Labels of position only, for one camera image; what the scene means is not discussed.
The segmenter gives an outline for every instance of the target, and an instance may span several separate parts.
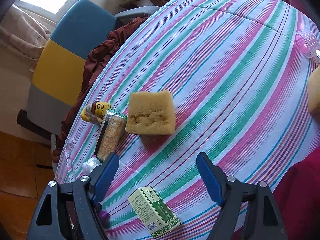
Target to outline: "silver bolt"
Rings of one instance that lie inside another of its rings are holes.
[[[235,181],[236,181],[236,178],[235,178],[234,176],[228,176],[228,177],[227,177],[227,181],[235,182]]]
[[[87,175],[83,175],[83,176],[81,176],[81,178],[80,178],[80,180],[81,180],[82,182],[88,181],[88,179],[89,179],[89,176],[87,176]]]
[[[268,186],[268,184],[267,184],[266,182],[264,182],[264,181],[260,181],[260,182],[259,182],[259,185],[260,185],[260,187],[266,187],[266,186]]]
[[[55,180],[51,180],[51,181],[49,181],[49,183],[48,183],[49,187],[53,187],[53,186],[55,186],[56,184],[57,184],[57,182],[56,182]]]

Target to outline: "barcode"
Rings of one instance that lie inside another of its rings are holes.
[[[149,231],[155,230],[158,228],[158,226],[156,225],[156,223],[152,222],[149,225],[147,225],[147,228],[149,229]]]

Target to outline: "tablecloth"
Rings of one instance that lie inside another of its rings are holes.
[[[264,180],[274,190],[319,145],[306,89],[316,65],[293,42],[303,29],[320,37],[309,18],[280,0],[171,0],[126,41],[83,106],[107,101],[127,114],[130,92],[168,89],[176,132],[121,138],[120,166],[102,202],[111,215],[109,239],[152,239],[127,201],[149,185],[183,223],[161,239],[206,239],[219,207],[197,171],[199,152],[227,175]],[[98,127],[79,116],[61,154],[59,183],[79,178],[94,152]]]

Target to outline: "green box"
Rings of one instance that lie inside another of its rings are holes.
[[[163,236],[181,224],[153,187],[138,188],[128,201],[153,238]]]

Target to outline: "beige curtain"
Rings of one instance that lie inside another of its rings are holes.
[[[41,23],[12,5],[0,24],[0,45],[26,60],[33,72],[50,34]]]

